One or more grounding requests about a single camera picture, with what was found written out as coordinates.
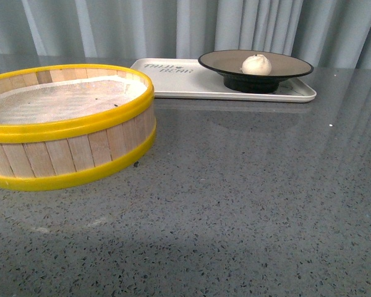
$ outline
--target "white bun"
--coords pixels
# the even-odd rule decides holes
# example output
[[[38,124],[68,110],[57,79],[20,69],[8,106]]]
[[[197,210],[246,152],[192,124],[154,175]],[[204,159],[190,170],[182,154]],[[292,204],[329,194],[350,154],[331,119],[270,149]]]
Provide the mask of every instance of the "white bun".
[[[242,72],[245,74],[268,75],[271,71],[271,62],[263,54],[250,56],[242,64]]]

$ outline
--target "curtain fold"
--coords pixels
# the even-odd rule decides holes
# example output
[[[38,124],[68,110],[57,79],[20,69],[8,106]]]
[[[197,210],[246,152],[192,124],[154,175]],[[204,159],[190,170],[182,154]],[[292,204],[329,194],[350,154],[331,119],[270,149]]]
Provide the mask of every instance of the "curtain fold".
[[[195,59],[230,49],[371,69],[371,0],[0,1],[0,54]]]

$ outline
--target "yellow rim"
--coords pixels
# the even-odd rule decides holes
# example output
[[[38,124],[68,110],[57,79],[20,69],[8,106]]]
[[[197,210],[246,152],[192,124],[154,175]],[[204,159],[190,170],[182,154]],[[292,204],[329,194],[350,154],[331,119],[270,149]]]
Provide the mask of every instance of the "yellow rim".
[[[0,125],[0,143],[41,142],[100,131],[136,117],[145,111],[154,99],[153,83],[147,75],[133,69],[113,65],[68,64],[36,67],[0,74],[0,80],[15,75],[67,68],[104,68],[130,72],[146,79],[148,81],[148,87],[141,96],[131,102],[101,113],[50,123]]]
[[[44,178],[8,178],[0,176],[0,187],[16,191],[48,191],[79,186],[105,178],[128,167],[140,159],[153,145],[156,135],[156,123],[152,133],[137,148],[109,163],[60,176]]]

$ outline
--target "gray countertop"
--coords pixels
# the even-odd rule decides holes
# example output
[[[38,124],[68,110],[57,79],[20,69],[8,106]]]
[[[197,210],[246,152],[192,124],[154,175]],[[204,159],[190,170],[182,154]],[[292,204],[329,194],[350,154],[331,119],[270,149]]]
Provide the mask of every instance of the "gray countertop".
[[[0,72],[115,59],[0,56]],[[371,71],[310,103],[156,99],[151,150],[58,191],[0,189],[0,296],[371,296]]]

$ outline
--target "black bowl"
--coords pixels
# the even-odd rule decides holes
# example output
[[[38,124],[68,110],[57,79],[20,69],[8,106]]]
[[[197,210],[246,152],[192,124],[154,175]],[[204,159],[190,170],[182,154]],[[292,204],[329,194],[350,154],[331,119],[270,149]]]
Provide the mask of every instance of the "black bowl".
[[[251,75],[242,72],[243,62],[255,54],[263,54],[270,60],[272,71],[269,75]],[[278,89],[280,82],[313,71],[311,64],[297,58],[243,49],[213,51],[199,57],[198,62],[203,67],[222,75],[227,88],[243,93],[272,93]]]

